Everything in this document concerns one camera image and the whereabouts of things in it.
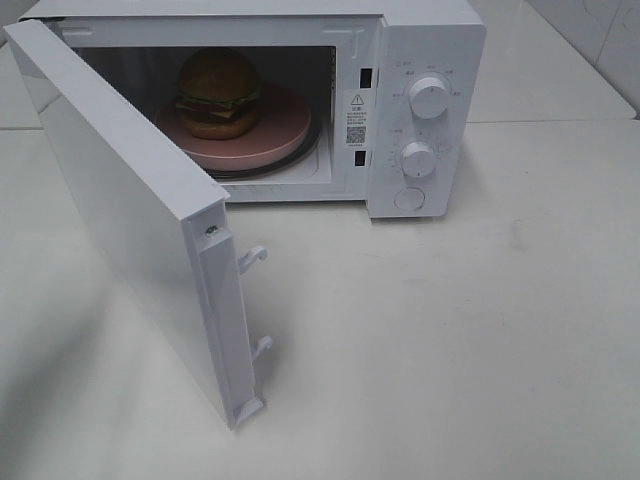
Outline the round white door button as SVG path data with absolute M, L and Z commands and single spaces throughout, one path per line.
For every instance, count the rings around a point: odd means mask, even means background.
M 425 199 L 426 196 L 423 190 L 416 187 L 408 187 L 395 195 L 394 204 L 400 210 L 415 212 L 423 207 Z

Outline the pink round plate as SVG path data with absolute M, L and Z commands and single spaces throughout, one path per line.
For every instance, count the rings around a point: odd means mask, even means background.
M 208 140 L 191 135 L 171 104 L 159 110 L 155 124 L 200 167 L 235 174 L 271 166 L 293 154 L 311 131 L 311 107 L 289 88 L 266 84 L 258 107 L 257 124 L 233 139 Z

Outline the white microwave door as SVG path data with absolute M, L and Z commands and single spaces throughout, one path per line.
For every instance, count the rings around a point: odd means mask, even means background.
M 262 407 L 227 192 L 37 20 L 9 25 L 28 94 L 92 241 L 229 427 Z

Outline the burger with lettuce and cheese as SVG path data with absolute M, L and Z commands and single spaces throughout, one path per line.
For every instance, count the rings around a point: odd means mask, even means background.
M 227 47 L 208 47 L 182 65 L 174 108 L 192 136 L 230 140 L 259 122 L 261 90 L 261 77 L 246 56 Z

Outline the glass microwave turntable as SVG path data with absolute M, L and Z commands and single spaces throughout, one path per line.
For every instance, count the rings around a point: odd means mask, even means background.
M 292 153 L 287 154 L 282 159 L 269 163 L 268 165 L 245 170 L 221 171 L 204 169 L 204 171 L 215 180 L 224 181 L 246 180 L 272 174 L 273 172 L 289 168 L 291 165 L 295 165 L 302 161 L 309 152 L 316 147 L 322 130 L 322 122 L 313 119 L 302 143 Z

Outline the lower white timer knob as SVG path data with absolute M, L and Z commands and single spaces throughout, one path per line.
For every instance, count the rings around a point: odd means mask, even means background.
M 434 151 L 422 142 L 407 144 L 400 155 L 401 169 L 410 178 L 427 177 L 435 170 L 436 162 Z

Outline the white warning label sticker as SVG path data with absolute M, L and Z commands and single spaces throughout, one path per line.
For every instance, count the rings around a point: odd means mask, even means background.
M 343 94 L 344 143 L 347 147 L 366 147 L 370 133 L 373 101 L 368 89 L 349 89 Z

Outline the white microwave oven body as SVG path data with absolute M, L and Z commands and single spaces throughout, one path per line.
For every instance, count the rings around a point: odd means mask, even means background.
M 171 98 L 180 64 L 200 47 L 240 50 L 266 81 L 303 93 L 323 127 L 303 159 L 313 174 L 209 175 L 227 192 L 225 206 L 355 200 L 373 218 L 446 211 L 486 36 L 465 1 L 40 1 L 16 23 L 27 20 L 48 26 L 162 134 L 156 112 Z M 408 88 L 429 72 L 448 81 L 451 95 L 443 114 L 423 120 L 411 111 Z M 366 147 L 344 143 L 349 89 L 371 93 Z M 427 177 L 401 169 L 401 152 L 412 142 L 436 155 Z M 394 204 L 408 187 L 425 193 L 418 211 Z

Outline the upper white power knob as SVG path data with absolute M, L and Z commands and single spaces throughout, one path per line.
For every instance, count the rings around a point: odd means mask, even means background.
M 423 120 L 431 120 L 443 114 L 448 108 L 450 95 L 448 81 L 435 72 L 416 78 L 408 88 L 411 111 Z

